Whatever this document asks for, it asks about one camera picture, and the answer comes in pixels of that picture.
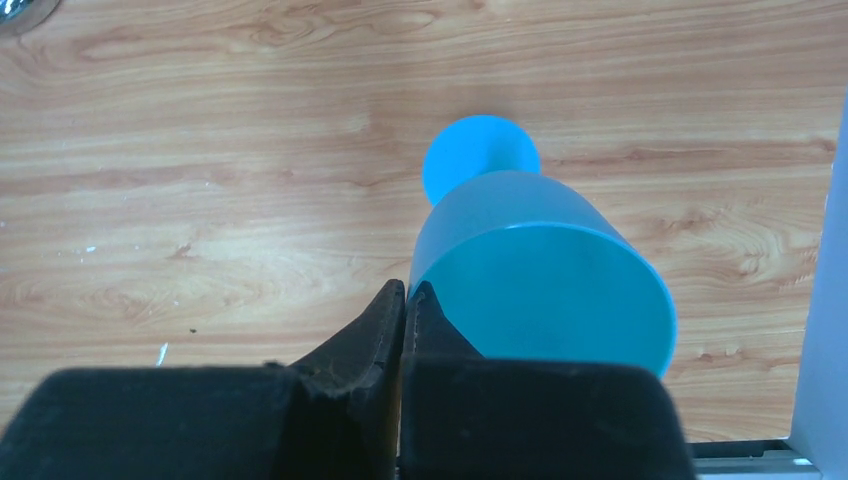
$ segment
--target tabletop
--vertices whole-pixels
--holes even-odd
[[[688,438],[786,435],[846,45],[837,0],[64,0],[0,40],[0,430],[62,367],[310,351],[485,113],[665,278]]]

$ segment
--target small debris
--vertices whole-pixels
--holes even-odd
[[[162,362],[165,361],[165,355],[167,353],[168,353],[168,342],[165,342],[165,343],[162,344],[161,347],[159,347],[159,360],[156,361],[157,367],[162,366]]]

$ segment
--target metallic object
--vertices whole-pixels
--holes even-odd
[[[23,35],[43,22],[59,0],[0,0],[0,38]]]

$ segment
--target wood grain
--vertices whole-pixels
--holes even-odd
[[[785,435],[847,44],[836,0],[65,0],[0,43],[0,425],[165,342],[309,351],[408,275],[429,141],[494,113],[668,281],[689,438]]]

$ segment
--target blue cup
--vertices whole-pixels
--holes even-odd
[[[539,163],[532,140],[506,120],[469,117],[443,131],[425,158],[435,207],[416,241],[410,292],[430,282],[445,316],[486,357],[662,376],[677,332],[668,288],[586,199],[536,173]]]

